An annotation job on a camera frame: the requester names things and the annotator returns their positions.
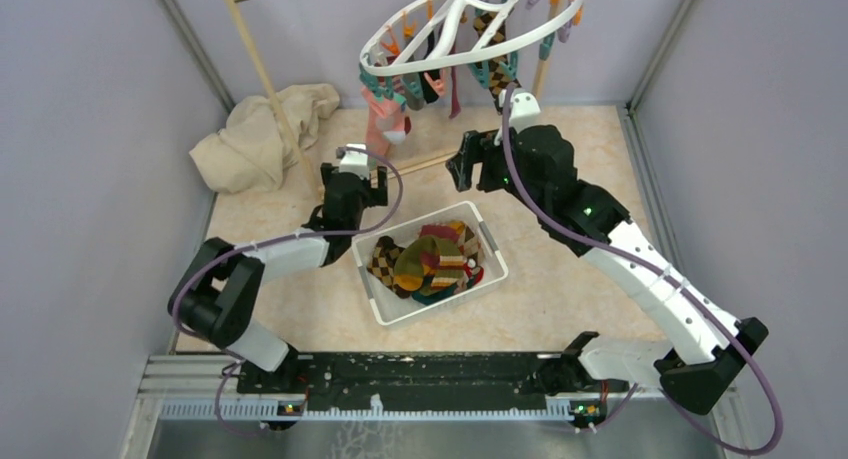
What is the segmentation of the pink sock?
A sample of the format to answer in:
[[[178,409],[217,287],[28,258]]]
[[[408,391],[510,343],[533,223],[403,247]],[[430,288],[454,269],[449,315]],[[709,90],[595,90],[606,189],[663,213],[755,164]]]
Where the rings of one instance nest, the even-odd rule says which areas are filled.
[[[365,144],[369,151],[386,156],[392,146],[406,141],[411,129],[405,106],[378,98],[365,86],[361,87],[361,95],[368,106]]]

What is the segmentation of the olive green orange sock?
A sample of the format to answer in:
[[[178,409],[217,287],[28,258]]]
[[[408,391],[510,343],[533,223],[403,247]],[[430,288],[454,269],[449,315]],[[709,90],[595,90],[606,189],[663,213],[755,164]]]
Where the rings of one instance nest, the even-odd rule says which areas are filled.
[[[425,286],[442,290],[465,276],[466,257],[458,246],[433,235],[419,237],[398,257],[394,265],[394,282],[402,290],[415,292]]]

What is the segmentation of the brown beige argyle sock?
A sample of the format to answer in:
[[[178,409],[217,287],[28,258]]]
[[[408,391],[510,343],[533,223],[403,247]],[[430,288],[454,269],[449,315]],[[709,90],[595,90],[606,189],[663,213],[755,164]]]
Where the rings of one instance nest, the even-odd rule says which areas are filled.
[[[459,227],[457,247],[466,259],[480,263],[484,258],[484,249],[477,233],[465,223]]]

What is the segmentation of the dark teal sock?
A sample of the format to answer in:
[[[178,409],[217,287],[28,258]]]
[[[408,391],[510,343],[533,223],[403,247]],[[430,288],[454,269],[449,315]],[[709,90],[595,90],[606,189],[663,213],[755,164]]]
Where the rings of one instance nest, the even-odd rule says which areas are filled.
[[[415,291],[412,293],[411,298],[423,306],[430,306],[443,300],[449,299],[456,295],[458,292],[462,292],[462,290],[459,287],[459,284],[455,283],[451,287],[437,290],[429,295],[423,294],[421,290]]]

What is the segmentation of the red sock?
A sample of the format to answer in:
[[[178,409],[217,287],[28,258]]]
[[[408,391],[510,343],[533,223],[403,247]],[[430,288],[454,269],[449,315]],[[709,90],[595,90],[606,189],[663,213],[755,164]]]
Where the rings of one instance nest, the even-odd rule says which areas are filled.
[[[464,272],[466,276],[465,287],[471,289],[476,286],[483,278],[484,269],[472,258],[468,258],[465,262]]]

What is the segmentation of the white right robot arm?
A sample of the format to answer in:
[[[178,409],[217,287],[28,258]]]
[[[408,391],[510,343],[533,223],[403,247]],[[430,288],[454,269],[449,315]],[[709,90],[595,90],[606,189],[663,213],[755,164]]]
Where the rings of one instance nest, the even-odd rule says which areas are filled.
[[[753,354],[769,334],[757,318],[738,319],[707,299],[650,244],[629,211],[606,189],[579,178],[574,148],[553,125],[512,132],[468,131],[446,163],[458,191],[522,190],[540,227],[611,278],[663,331],[662,341],[621,340],[584,332],[559,359],[576,391],[601,380],[657,387],[678,406],[709,413],[745,367],[734,343]],[[478,182],[472,180],[482,166]]]

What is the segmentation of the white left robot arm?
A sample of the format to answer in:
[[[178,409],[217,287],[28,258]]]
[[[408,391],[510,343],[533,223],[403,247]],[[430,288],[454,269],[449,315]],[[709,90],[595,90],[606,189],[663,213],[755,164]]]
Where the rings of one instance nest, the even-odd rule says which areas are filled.
[[[324,201],[294,232],[257,245],[206,240],[169,298],[176,323],[200,339],[261,369],[277,393],[292,390],[300,367],[296,350],[253,317],[262,286],[297,272],[335,263],[361,234],[366,209],[386,206],[388,167],[359,174],[347,166],[321,166]]]

